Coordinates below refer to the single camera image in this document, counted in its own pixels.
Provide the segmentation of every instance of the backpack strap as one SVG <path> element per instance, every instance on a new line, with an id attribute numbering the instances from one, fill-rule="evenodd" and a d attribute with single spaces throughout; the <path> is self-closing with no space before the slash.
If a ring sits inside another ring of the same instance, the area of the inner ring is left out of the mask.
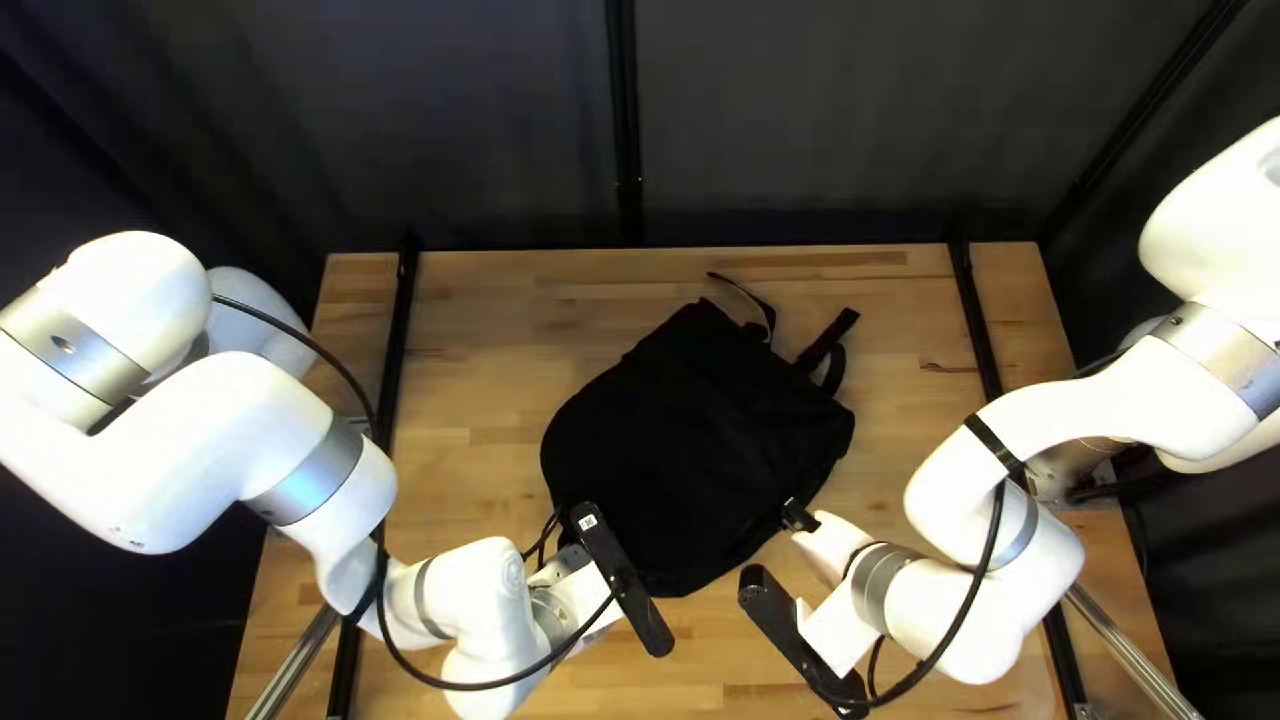
<path id="1" fill-rule="evenodd" d="M 836 319 L 827 325 L 827 329 L 822 331 L 818 340 L 804 348 L 796 356 L 795 363 L 791 364 L 796 370 L 809 375 L 818 369 L 822 359 L 829 355 L 831 363 L 827 365 L 827 377 L 820 383 L 822 391 L 827 395 L 835 396 L 836 391 L 840 389 L 840 383 L 845 379 L 846 355 L 845 346 L 840 345 L 840 338 L 854 327 L 859 316 L 856 310 L 850 310 L 849 307 L 841 310 L 840 315 L 836 315 Z"/>
<path id="2" fill-rule="evenodd" d="M 759 307 L 760 314 L 764 315 L 764 322 L 769 327 L 765 328 L 764 325 L 760 325 L 759 323 L 742 323 L 742 329 L 746 331 L 746 332 L 749 332 L 749 333 L 751 333 L 760 342 L 763 342 L 765 345 L 773 345 L 773 328 L 777 327 L 777 324 L 778 324 L 778 311 L 774 310 L 773 306 L 769 305 L 768 302 L 765 302 L 765 301 L 760 300 L 759 297 L 751 295 L 742 286 L 737 284 L 736 282 L 726 278 L 724 275 L 722 275 L 722 274 L 719 274 L 719 273 L 717 273 L 714 270 L 708 270 L 707 272 L 707 277 L 712 278 L 713 281 L 727 282 L 728 284 L 733 286 L 733 290 L 741 292 L 748 300 L 751 301 L 753 305 L 755 305 L 756 307 Z"/>

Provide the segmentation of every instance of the black backpack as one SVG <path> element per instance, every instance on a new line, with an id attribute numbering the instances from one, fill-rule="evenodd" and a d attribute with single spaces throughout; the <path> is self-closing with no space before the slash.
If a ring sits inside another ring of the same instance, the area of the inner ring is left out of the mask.
<path id="1" fill-rule="evenodd" d="M 658 597 L 750 559 L 783 527 L 783 503 L 813 500 L 854 432 L 832 396 L 858 313 L 844 309 L 787 363 L 769 350 L 777 314 L 732 284 L 767 328 L 737 325 L 707 299 L 685 305 L 566 401 L 543 437 L 543 475 L 567 528 L 559 544 L 575 537 L 568 510 L 595 502 Z"/>

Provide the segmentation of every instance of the black tape band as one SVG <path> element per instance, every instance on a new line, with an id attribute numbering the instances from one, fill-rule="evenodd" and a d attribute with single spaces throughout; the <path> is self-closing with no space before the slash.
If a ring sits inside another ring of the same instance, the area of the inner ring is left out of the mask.
<path id="1" fill-rule="evenodd" d="M 982 421 L 982 418 L 979 418 L 977 413 L 964 419 L 964 427 L 969 428 L 969 432 L 972 432 L 974 437 L 982 442 L 982 445 L 987 446 L 987 450 L 996 456 L 996 460 L 1000 460 L 1000 464 L 1009 470 L 1010 475 L 1016 475 L 1023 470 L 1023 461 L 1015 457 L 1014 454 L 1005 447 L 1005 443 L 1000 442 L 996 433 L 987 427 L 987 423 Z"/>

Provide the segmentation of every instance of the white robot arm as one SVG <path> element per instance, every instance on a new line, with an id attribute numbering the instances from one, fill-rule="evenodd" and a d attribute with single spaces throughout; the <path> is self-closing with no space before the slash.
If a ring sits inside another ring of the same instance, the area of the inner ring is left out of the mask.
<path id="1" fill-rule="evenodd" d="M 969 589 L 1000 483 L 988 573 L 936 667 L 989 683 L 1014 665 L 1084 562 L 1066 525 L 1005 479 L 1018 464 L 1078 438 L 1111 438 L 1151 445 L 1175 469 L 1225 466 L 1280 439 L 1280 118 L 1179 184 L 1148 220 L 1139 255 L 1184 305 L 1102 372 L 988 404 L 916 469 L 906 515 L 950 562 L 822 511 L 820 525 L 792 534 L 836 588 L 817 610 L 801 600 L 795 611 L 799 634 L 835 676 L 881 634 L 922 659 L 938 647 Z"/>
<path id="2" fill-rule="evenodd" d="M 246 502 L 311 552 L 325 601 L 351 614 L 374 577 L 369 534 L 394 502 L 394 468 L 296 379 L 310 351 L 256 320 L 211 315 L 211 284 L 301 327 L 256 277 L 206 274 L 180 245 L 143 232 L 84 245 L 0 311 L 0 462 L 132 552 L 175 551 Z M 91 432 L 129 395 L 137 402 Z M 454 683 L 529 667 L 612 593 L 580 548 L 526 578 L 498 537 L 415 565 L 389 559 L 384 584 L 392 639 L 456 641 L 443 669 Z M 621 616 L 608 602 L 590 633 Z M 358 625 L 383 637 L 375 607 Z M 548 671 L 448 701 L 463 717 L 504 717 Z"/>

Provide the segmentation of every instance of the wooden tabletop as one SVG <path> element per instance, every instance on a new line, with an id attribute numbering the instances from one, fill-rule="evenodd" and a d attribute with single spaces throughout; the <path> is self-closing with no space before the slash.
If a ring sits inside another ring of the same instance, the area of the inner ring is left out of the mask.
<path id="1" fill-rule="evenodd" d="M 973 247 L 974 274 L 1009 388 L 1074 369 L 1034 243 Z M 941 245 L 428 252 L 420 263 L 396 428 L 399 495 L 388 548 L 413 562 L 486 536 L 529 544 L 550 511 L 538 461 L 547 421 L 582 387 L 682 304 L 707 296 L 737 319 L 751 310 L 709 269 L 780 313 L 774 350 L 791 359 L 844 306 L 863 316 L 846 336 L 849 366 L 837 400 L 858 415 L 846 457 L 810 509 L 847 518 L 877 538 L 929 552 L 902 514 L 915 466 L 983 405 L 947 251 Z M 378 387 L 394 293 L 393 255 L 330 256 L 316 337 L 369 388 Z M 358 414 L 328 369 L 308 384 L 339 411 Z M 1169 661 L 1115 510 L 1065 514 L 1088 552 L 1080 578 L 1161 667 Z M 777 536 L 754 559 L 817 606 L 826 588 Z M 517 717 L 833 717 L 736 603 L 737 573 L 658 606 L 675 651 L 644 653 L 625 623 L 558 667 Z M 243 717 L 321 602 L 307 553 L 278 533 L 262 552 L 228 708 Z M 1158 712 L 1066 611 L 1085 689 L 1102 717 Z M 324 717 L 330 638 L 283 717 Z M 438 671 L 447 648 L 411 653 Z M 887 687 L 914 664 L 893 643 L 877 670 Z M 361 719 L 452 717 L 436 691 L 364 643 Z M 940 674 L 877 710 L 876 717 L 1065 717 L 1042 630 L 1018 665 L 989 685 Z"/>

